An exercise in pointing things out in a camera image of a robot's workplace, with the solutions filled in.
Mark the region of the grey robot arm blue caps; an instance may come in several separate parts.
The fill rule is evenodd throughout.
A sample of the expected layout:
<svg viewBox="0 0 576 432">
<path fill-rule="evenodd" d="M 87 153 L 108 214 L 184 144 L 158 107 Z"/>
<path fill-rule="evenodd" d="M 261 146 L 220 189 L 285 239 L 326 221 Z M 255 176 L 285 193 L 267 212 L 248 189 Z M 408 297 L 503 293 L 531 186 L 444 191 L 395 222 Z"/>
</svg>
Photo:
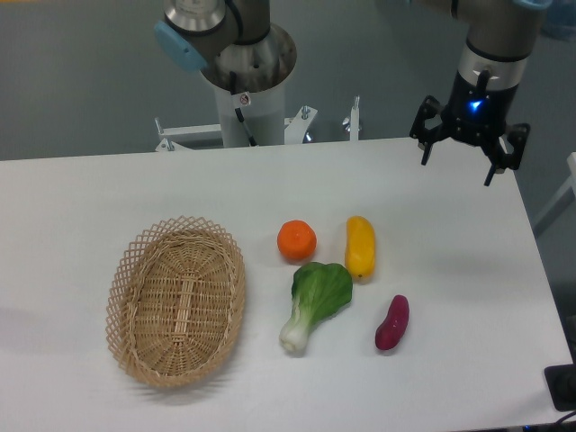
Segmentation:
<svg viewBox="0 0 576 432">
<path fill-rule="evenodd" d="M 547 1 L 429 1 L 469 25 L 448 103 L 427 96 L 409 135 L 427 162 L 435 143 L 453 139 L 490 161 L 484 183 L 520 167 L 530 133 L 507 115 L 545 19 Z M 165 1 L 154 26 L 159 47 L 182 70 L 223 90 L 244 144 L 260 144 L 242 109 L 248 96 L 279 86 L 296 64 L 290 35 L 270 21 L 267 1 Z"/>
</svg>

